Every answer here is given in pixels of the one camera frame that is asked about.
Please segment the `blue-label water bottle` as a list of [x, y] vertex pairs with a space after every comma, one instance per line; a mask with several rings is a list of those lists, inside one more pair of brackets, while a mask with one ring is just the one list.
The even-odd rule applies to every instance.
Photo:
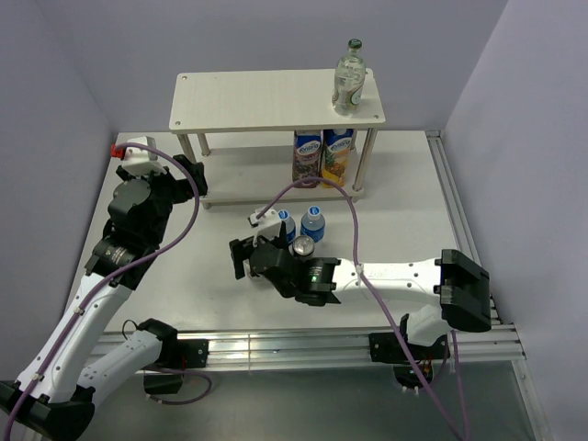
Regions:
[[325, 218], [318, 206], [311, 206], [304, 213], [300, 220], [300, 234], [312, 238], [315, 243], [319, 243], [325, 233]]
[[294, 239], [296, 238], [296, 222], [291, 217], [290, 213], [286, 209], [281, 209], [278, 212], [279, 218], [286, 226], [286, 238], [288, 244], [292, 244]]

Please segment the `black yellow can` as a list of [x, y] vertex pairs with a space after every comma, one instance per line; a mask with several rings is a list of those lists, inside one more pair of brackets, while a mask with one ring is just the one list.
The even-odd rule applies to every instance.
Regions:
[[310, 259], [315, 252], [315, 241], [308, 235], [299, 235], [293, 240], [291, 249], [299, 259]]

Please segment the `clear glass bottle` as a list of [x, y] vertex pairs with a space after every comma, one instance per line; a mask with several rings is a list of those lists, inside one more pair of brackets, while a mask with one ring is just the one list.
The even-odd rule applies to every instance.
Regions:
[[262, 276], [260, 276], [260, 275], [258, 275], [258, 274], [257, 274], [257, 273], [256, 273], [256, 272], [255, 272], [255, 271], [252, 269], [252, 267], [251, 267], [251, 265], [250, 265], [250, 263], [249, 263], [249, 262], [245, 262], [245, 263], [244, 263], [244, 269], [245, 269], [246, 275], [247, 275], [247, 276], [248, 276], [248, 277], [249, 277], [249, 278], [250, 278], [252, 281], [255, 281], [255, 282], [260, 282], [260, 281], [262, 281], [262, 280], [263, 280], [263, 277], [262, 277]]
[[347, 53], [339, 59], [335, 68], [332, 104], [339, 115], [349, 116], [358, 109], [367, 71], [360, 54], [362, 47], [361, 40], [349, 40]]

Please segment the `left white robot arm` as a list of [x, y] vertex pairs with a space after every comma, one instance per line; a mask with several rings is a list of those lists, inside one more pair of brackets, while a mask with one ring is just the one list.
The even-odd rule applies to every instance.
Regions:
[[180, 360], [176, 328], [148, 319], [110, 353], [86, 362], [113, 315], [166, 252], [162, 241], [173, 207], [208, 192], [203, 164], [183, 154], [170, 162], [183, 178], [174, 178], [153, 156], [118, 167], [121, 182], [74, 299], [33, 361], [1, 384], [5, 440], [14, 424], [51, 440], [75, 440], [98, 405], [136, 371], [170, 368]]

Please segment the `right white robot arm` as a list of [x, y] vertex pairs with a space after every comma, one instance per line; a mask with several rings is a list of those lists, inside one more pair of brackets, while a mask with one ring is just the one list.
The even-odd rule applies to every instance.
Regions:
[[265, 238], [233, 240], [229, 248], [236, 278], [261, 277], [285, 299], [322, 307], [366, 300], [376, 290], [387, 303], [408, 303], [397, 340], [409, 358], [452, 330], [492, 328], [490, 275], [458, 250], [444, 249], [420, 262], [356, 265], [344, 258], [301, 257]]

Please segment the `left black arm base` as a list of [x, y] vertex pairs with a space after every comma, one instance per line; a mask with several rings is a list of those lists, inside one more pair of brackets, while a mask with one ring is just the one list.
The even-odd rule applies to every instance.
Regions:
[[[165, 405], [184, 405], [199, 401], [212, 389], [212, 379], [200, 369], [207, 365], [209, 341], [206, 339], [177, 340], [164, 348], [157, 360], [145, 369], [143, 390], [150, 400]], [[170, 400], [191, 379], [202, 379], [205, 389], [194, 399]]]

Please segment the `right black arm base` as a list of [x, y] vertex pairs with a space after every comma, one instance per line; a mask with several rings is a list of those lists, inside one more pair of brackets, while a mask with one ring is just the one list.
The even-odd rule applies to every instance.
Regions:
[[[368, 343], [371, 361], [393, 365], [394, 377], [403, 390], [418, 392], [422, 388], [422, 382], [402, 351], [395, 333], [369, 334]], [[407, 346], [424, 379], [432, 386], [435, 377], [443, 370], [450, 358], [447, 337], [439, 337], [431, 346], [411, 344]]]

